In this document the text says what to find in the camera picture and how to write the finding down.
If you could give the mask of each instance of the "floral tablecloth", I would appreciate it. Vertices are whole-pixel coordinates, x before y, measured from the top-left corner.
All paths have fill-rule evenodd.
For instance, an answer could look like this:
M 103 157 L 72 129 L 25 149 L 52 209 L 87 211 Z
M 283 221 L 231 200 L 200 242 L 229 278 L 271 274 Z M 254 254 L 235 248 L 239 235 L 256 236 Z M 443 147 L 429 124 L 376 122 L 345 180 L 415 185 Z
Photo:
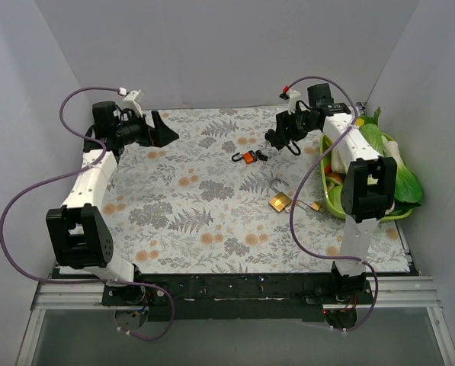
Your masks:
M 267 147 L 264 134 L 285 109 L 162 111 L 180 140 L 163 149 L 128 146 L 107 187 L 102 213 L 116 253 L 145 273 L 330 271 L 330 261 L 298 249 L 288 213 L 268 205 L 276 194 L 270 182 L 282 178 L 287 185 L 274 186 L 292 197 L 319 151 L 320 133 L 300 141 L 298 157 Z M 231 160 L 257 149 L 269 160 Z M 319 169 L 301 199 L 324 203 Z M 338 254 L 343 220 L 297 207 L 295 221 L 307 248 Z M 409 270 L 394 223 L 377 227 L 368 259 L 377 271 Z

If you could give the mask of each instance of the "green plastic basket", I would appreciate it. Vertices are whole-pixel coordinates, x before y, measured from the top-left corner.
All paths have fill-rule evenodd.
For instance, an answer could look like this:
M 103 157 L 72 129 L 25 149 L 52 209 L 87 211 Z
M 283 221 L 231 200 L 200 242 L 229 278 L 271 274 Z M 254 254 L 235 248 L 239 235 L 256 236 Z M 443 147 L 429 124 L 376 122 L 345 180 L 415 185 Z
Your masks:
M 388 141 L 394 141 L 394 139 L 390 135 L 387 135 L 386 133 L 383 133 L 383 135 L 388 139 Z M 331 143 L 330 139 L 326 135 L 322 135 L 322 138 L 320 139 L 320 154 L 321 155 L 324 153 L 324 151 L 327 150 L 327 148 L 330 146 L 330 143 Z M 325 181 L 325 167 L 327 165 L 329 165 L 330 163 L 331 163 L 330 154 L 328 154 L 320 162 L 320 169 L 322 170 L 322 185 L 324 187 L 324 193 L 325 193 L 325 202 L 327 203 L 328 212 L 330 212 L 335 217 L 338 217 L 339 219 L 345 219 L 346 214 L 344 213 L 344 211 L 341 211 L 341 210 L 338 210 L 337 208 L 335 208 L 335 206 L 328 199 L 327 182 Z M 385 216 L 383 219 L 381 219 L 381 221 L 385 222 L 385 221 L 391 221 L 391 220 L 400 220 L 400 219 L 407 217 L 411 213 L 412 213 L 412 209 L 409 209 L 407 211 L 404 211 L 400 215 Z

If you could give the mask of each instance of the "gray wall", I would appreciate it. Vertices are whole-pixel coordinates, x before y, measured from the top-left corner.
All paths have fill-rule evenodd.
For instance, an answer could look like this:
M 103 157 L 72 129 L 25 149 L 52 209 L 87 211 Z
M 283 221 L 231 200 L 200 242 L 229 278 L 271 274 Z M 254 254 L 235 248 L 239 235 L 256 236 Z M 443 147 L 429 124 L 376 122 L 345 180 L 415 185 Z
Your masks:
M 58 121 L 61 100 L 78 87 L 35 3 L 0 1 L 0 214 L 22 188 L 80 164 L 81 142 Z M 66 116 L 84 129 L 90 104 L 76 99 Z M 24 197 L 6 223 L 11 254 L 33 274 L 46 275 L 52 267 L 44 217 L 70 184 L 55 183 Z M 0 365 L 15 363 L 36 286 L 0 249 Z
M 418 0 L 36 3 L 81 85 L 142 88 L 149 108 L 205 108 L 279 104 L 308 74 L 367 100 Z
M 425 190 L 404 220 L 413 258 L 434 276 L 455 344 L 455 2 L 420 2 L 368 103 Z
M 309 307 L 306 311 L 309 316 L 319 312 Z M 358 310 L 360 318 L 365 313 L 366 310 Z M 158 342 L 126 337 L 111 325 L 113 316 L 110 310 L 48 310 L 33 365 L 443 364 L 425 308 L 377 308 L 371 321 L 348 337 L 313 328 L 300 319 L 209 319 L 176 321 L 165 339 Z M 164 326 L 147 323 L 139 332 L 152 336 Z

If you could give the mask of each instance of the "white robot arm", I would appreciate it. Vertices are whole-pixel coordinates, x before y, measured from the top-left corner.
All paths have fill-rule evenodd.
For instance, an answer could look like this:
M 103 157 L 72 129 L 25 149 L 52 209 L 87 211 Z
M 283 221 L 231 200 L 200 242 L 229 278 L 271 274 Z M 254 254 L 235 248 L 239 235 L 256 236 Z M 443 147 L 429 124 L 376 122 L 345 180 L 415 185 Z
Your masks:
M 46 224 L 57 262 L 61 266 L 85 269 L 103 280 L 132 282 L 138 269 L 119 255 L 114 255 L 114 242 L 100 210 L 107 183 L 112 176 L 125 145 L 163 147 L 179 138 L 162 121 L 158 111 L 152 111 L 154 127 L 146 123 L 139 99 L 142 93 L 132 91 L 123 100 L 124 109 L 112 101 L 93 104 L 95 123 L 87 135 L 95 133 L 107 147 L 104 158 L 96 165 L 102 153 L 97 143 L 85 141 L 81 173 L 69 196 L 60 208 L 51 209 Z M 109 285 L 120 286 L 113 282 Z
M 293 89 L 287 89 L 281 95 L 289 100 L 288 111 L 277 114 L 276 130 L 269 130 L 265 135 L 278 150 L 287 147 L 298 156 L 300 148 L 296 142 L 305 138 L 308 132 L 321 130 L 331 141 L 336 141 L 351 128 L 351 111 L 343 103 L 334 103 L 328 84 L 314 85 L 308 93 L 309 106 Z M 335 150 L 347 172 L 341 195 L 346 224 L 339 256 L 365 258 L 371 233 L 393 206 L 396 162 L 393 158 L 382 157 L 356 127 L 352 127 Z M 369 177 L 377 183 L 368 184 Z M 332 273 L 347 291 L 360 290 L 366 279 L 364 264 L 355 260 L 335 260 Z

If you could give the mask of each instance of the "small gold object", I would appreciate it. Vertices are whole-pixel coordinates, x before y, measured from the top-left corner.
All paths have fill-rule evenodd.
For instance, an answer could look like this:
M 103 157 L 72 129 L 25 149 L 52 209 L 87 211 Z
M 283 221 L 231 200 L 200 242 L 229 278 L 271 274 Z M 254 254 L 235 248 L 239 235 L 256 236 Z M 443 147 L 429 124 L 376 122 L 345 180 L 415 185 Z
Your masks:
M 270 205 L 278 212 L 281 212 L 286 206 L 291 204 L 291 199 L 285 195 L 285 193 L 280 192 L 273 198 L 271 198 Z
M 322 207 L 322 205 L 319 203 L 319 202 L 314 202 L 313 204 L 310 205 L 310 207 L 315 210 L 315 211 L 318 211 L 320 210 L 320 207 Z

